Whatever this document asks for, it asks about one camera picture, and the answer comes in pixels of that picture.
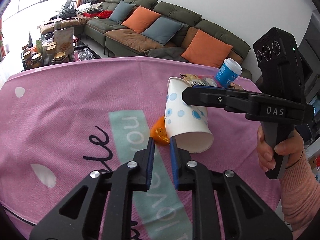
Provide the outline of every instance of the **silver screw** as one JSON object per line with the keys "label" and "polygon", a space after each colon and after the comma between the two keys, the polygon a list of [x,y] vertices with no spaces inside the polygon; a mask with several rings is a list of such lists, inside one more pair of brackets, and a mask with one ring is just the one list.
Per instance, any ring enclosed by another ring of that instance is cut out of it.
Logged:
{"label": "silver screw", "polygon": [[137,167],[138,164],[136,162],[134,162],[134,161],[131,161],[131,162],[128,162],[127,165],[128,165],[129,168],[135,168],[135,167]]}
{"label": "silver screw", "polygon": [[228,178],[232,178],[235,175],[235,173],[231,170],[227,170],[225,171],[224,175]]}
{"label": "silver screw", "polygon": [[100,172],[99,171],[93,171],[93,172],[90,173],[90,177],[93,178],[93,179],[95,179],[95,178],[97,178],[99,176],[100,176]]}
{"label": "silver screw", "polygon": [[195,162],[195,161],[188,161],[188,162],[187,162],[187,165],[188,165],[189,167],[196,167],[196,166],[197,166],[197,162]]}

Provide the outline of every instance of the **paper cup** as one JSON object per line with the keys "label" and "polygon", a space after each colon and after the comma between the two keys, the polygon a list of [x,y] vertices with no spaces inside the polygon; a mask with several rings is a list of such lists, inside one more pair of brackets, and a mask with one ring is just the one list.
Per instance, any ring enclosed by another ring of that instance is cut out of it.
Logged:
{"label": "paper cup", "polygon": [[203,106],[188,106],[182,100],[182,92],[190,85],[177,77],[168,80],[167,104],[164,114],[168,137],[175,136],[177,146],[190,153],[204,152],[213,143],[208,128],[208,111]]}
{"label": "paper cup", "polygon": [[224,88],[227,88],[233,80],[241,75],[242,68],[231,58],[224,60],[219,72],[216,75],[216,80]]}

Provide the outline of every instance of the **blue pillow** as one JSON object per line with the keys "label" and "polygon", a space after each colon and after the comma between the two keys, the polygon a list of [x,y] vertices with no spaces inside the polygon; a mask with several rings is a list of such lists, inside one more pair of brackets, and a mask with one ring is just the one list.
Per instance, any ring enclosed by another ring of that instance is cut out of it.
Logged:
{"label": "blue pillow", "polygon": [[182,24],[165,17],[160,17],[151,24],[142,35],[157,41],[164,46],[181,28]]}
{"label": "blue pillow", "polygon": [[120,1],[120,3],[117,5],[115,10],[110,15],[109,19],[111,21],[114,21],[116,23],[121,24],[123,20],[128,16],[128,14],[131,12],[132,8],[134,7],[134,4],[126,3],[124,1]]}

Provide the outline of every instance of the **mint green stripe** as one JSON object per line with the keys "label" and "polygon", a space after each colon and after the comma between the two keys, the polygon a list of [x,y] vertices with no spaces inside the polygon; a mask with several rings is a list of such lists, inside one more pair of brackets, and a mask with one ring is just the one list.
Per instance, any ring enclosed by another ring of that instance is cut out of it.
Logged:
{"label": "mint green stripe", "polygon": [[[142,110],[109,113],[117,155],[121,163],[145,149],[150,130]],[[192,239],[192,225],[170,180],[158,149],[148,192],[133,192],[137,212],[152,240]]]}

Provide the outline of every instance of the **orange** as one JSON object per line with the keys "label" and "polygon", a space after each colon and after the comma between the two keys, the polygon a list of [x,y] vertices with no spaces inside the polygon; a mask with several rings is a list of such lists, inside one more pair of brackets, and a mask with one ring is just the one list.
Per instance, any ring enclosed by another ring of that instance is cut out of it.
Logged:
{"label": "orange", "polygon": [[159,146],[169,145],[170,140],[165,131],[164,116],[161,116],[155,125],[151,128],[150,136],[155,140]]}

